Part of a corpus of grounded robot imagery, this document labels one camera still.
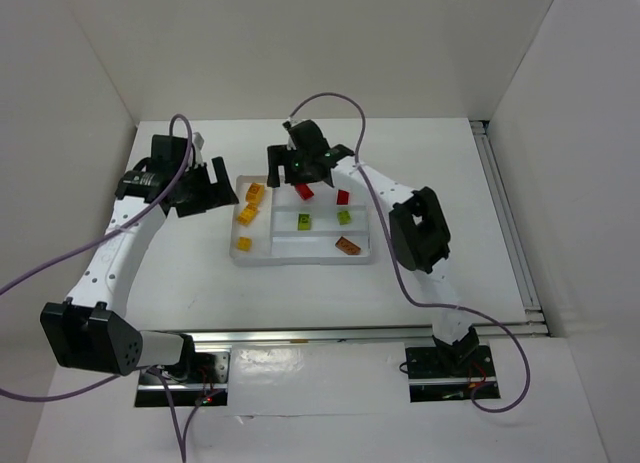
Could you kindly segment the small yellow lego brick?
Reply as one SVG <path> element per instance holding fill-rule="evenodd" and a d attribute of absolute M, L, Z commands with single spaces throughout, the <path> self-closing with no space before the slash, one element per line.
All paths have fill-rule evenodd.
<path fill-rule="evenodd" d="M 243 252 L 249 252 L 252 248 L 252 239 L 248 237 L 239 237 L 236 241 L 236 248 Z"/>

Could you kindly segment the aluminium front rail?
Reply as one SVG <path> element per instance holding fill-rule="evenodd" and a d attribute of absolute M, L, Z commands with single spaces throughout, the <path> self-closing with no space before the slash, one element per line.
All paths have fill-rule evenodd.
<path fill-rule="evenodd" d="M 189 335 L 196 344 L 223 345 L 239 343 L 309 343 L 343 342 L 364 340 L 407 340 L 430 338 L 432 327 L 390 326 L 390 327 L 344 327 L 320 329 L 276 329 L 276 330 L 220 330 L 220 331 L 179 331 Z"/>

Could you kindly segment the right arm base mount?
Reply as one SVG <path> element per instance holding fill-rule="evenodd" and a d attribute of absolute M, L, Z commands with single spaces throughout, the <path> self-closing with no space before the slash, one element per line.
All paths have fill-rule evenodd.
<path fill-rule="evenodd" d="M 412 403 L 500 398 L 493 355 L 487 344 L 475 341 L 462 351 L 431 337 L 405 347 L 398 370 L 407 377 Z"/>

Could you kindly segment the white compartment tray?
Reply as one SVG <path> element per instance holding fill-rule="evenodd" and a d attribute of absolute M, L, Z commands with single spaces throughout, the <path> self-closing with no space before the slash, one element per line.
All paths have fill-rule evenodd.
<path fill-rule="evenodd" d="M 243 225 L 251 186 L 264 187 L 257 215 Z M 272 189 L 266 177 L 241 175 L 235 190 L 240 204 L 233 212 L 229 255 L 238 266 L 365 265 L 372 261 L 367 202 L 351 194 L 338 205 L 338 191 L 323 183 L 310 186 L 304 200 L 289 185 Z"/>

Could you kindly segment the red lego brick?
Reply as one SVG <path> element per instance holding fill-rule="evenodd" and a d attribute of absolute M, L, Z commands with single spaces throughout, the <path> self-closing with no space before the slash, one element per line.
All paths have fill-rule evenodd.
<path fill-rule="evenodd" d="M 337 206 L 348 206 L 351 201 L 351 193 L 347 190 L 339 189 L 336 194 Z"/>
<path fill-rule="evenodd" d="M 294 189 L 302 201 L 310 201 L 315 196 L 315 193 L 307 184 L 297 184 Z"/>

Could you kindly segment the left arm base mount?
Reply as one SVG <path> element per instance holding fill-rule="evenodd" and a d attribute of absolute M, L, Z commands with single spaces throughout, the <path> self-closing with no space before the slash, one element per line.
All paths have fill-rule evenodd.
<path fill-rule="evenodd" d="M 205 407 L 223 407 L 228 403 L 228 378 L 231 353 L 227 349 L 198 352 L 187 373 L 177 375 L 161 368 L 175 407 L 193 407 L 197 401 Z M 136 408 L 167 408 L 169 401 L 161 379 L 144 373 L 138 379 Z"/>

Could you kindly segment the lime green lego brick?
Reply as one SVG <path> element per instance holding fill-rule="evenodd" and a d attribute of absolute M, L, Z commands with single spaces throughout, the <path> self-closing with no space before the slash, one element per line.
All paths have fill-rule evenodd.
<path fill-rule="evenodd" d="M 352 223 L 352 217 L 348 210 L 341 210 L 336 213 L 337 221 L 341 226 L 349 225 Z"/>
<path fill-rule="evenodd" d="M 307 213 L 300 213 L 297 220 L 298 231 L 310 231 L 312 227 L 311 215 Z"/>

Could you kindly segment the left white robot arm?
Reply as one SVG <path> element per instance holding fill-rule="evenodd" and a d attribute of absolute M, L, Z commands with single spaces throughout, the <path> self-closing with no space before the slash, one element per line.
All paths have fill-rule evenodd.
<path fill-rule="evenodd" d="M 145 253 L 168 214 L 183 218 L 238 202 L 223 159 L 205 162 L 203 145 L 200 134 L 155 135 L 150 155 L 119 180 L 107 241 L 64 301 L 46 304 L 40 314 L 60 366 L 122 376 L 148 366 L 179 378 L 192 371 L 192 337 L 140 331 L 125 316 Z"/>

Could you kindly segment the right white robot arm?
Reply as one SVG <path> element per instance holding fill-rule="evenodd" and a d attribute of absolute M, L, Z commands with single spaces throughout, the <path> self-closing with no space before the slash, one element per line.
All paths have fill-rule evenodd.
<path fill-rule="evenodd" d="M 331 146 L 311 120 L 283 123 L 288 142 L 267 148 L 267 185 L 325 183 L 369 197 L 381 222 L 392 264 L 420 286 L 414 305 L 434 311 L 432 338 L 439 365 L 454 373 L 479 346 L 470 315 L 447 281 L 451 233 L 434 190 L 414 189 L 371 168 L 357 152 Z"/>

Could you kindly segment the aluminium side rail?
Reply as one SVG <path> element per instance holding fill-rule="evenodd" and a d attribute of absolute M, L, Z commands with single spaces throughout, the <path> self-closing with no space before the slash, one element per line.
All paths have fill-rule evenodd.
<path fill-rule="evenodd" d="M 530 330 L 526 330 L 525 334 L 549 336 L 546 317 L 540 305 L 498 162 L 487 134 L 488 123 L 482 120 L 470 120 L 469 124 L 523 303 L 526 315 L 526 322 L 523 323 L 523 326 L 530 327 Z"/>

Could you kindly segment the brown lego brick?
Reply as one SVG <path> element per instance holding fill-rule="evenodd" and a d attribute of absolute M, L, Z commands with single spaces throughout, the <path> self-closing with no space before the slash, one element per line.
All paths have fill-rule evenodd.
<path fill-rule="evenodd" d="M 343 253 L 350 256 L 356 256 L 361 254 L 361 248 L 358 245 L 356 245 L 354 242 L 352 242 L 351 240 L 345 237 L 340 237 L 336 241 L 335 247 L 340 251 L 342 251 Z"/>

